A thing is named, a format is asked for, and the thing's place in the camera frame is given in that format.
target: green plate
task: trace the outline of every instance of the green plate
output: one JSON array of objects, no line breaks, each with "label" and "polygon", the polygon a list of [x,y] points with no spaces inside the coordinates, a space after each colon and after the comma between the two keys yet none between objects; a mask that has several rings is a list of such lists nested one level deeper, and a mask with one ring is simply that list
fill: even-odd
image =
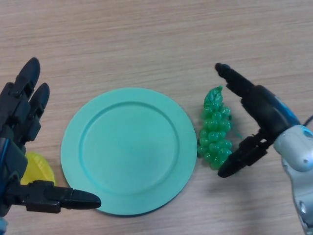
[{"label": "green plate", "polygon": [[187,184],[197,138],[184,110],[143,88],[104,93],[68,125],[61,164],[68,184],[96,194],[100,211],[137,215],[171,201]]}]

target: green grapes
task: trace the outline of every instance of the green grapes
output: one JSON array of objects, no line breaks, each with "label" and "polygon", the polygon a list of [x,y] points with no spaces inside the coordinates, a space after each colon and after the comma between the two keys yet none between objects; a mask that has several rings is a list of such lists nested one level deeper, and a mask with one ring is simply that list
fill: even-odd
[{"label": "green grapes", "polygon": [[226,140],[231,130],[230,108],[222,103],[222,86],[216,87],[204,99],[202,129],[198,153],[208,162],[212,169],[218,170],[232,153],[232,142]]}]

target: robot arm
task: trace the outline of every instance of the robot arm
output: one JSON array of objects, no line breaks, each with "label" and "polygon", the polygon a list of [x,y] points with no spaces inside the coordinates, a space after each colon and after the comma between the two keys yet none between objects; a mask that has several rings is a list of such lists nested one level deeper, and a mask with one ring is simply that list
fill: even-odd
[{"label": "robot arm", "polygon": [[240,96],[245,110],[256,120],[258,134],[247,137],[239,144],[219,169],[218,175],[226,178],[246,165],[251,166],[267,154],[273,144],[282,157],[282,166],[288,174],[293,201],[306,235],[313,235],[313,133],[301,125],[295,114],[265,87],[251,82],[228,65],[216,64],[220,77],[227,87]]},{"label": "robot arm", "polygon": [[273,145],[291,181],[293,202],[306,235],[313,235],[313,133],[302,125],[283,132]]},{"label": "robot arm", "polygon": [[59,213],[61,208],[95,209],[100,199],[91,193],[54,186],[53,182],[20,184],[26,167],[25,144],[34,141],[49,100],[49,86],[43,83],[35,92],[40,74],[38,59],[22,68],[14,83],[8,82],[0,93],[0,216],[11,205],[28,211]]}]

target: yellow lemon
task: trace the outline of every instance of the yellow lemon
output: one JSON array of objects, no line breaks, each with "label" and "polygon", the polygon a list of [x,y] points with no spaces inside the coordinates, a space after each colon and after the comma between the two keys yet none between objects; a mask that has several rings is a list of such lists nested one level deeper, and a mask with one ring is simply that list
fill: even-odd
[{"label": "yellow lemon", "polygon": [[25,174],[21,179],[22,185],[27,185],[35,180],[52,181],[54,182],[54,185],[56,185],[53,170],[42,155],[35,152],[27,152],[26,157],[28,165]]}]

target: wood grain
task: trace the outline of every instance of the wood grain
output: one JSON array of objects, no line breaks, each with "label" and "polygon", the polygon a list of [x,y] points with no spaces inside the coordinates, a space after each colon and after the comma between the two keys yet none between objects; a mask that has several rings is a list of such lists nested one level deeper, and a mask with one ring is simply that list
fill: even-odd
[{"label": "wood grain", "polygon": [[[177,101],[198,131],[203,98],[230,64],[276,93],[304,121],[313,112],[312,0],[2,0],[0,86],[32,56],[51,88],[42,129],[29,151],[42,153],[66,186],[60,144],[72,116],[91,98],[140,86]],[[257,126],[224,90],[243,136]],[[8,235],[299,235],[291,188],[272,148],[253,167],[219,179],[198,161],[191,181],[151,214],[116,218],[96,211],[60,214],[13,207]]]}]

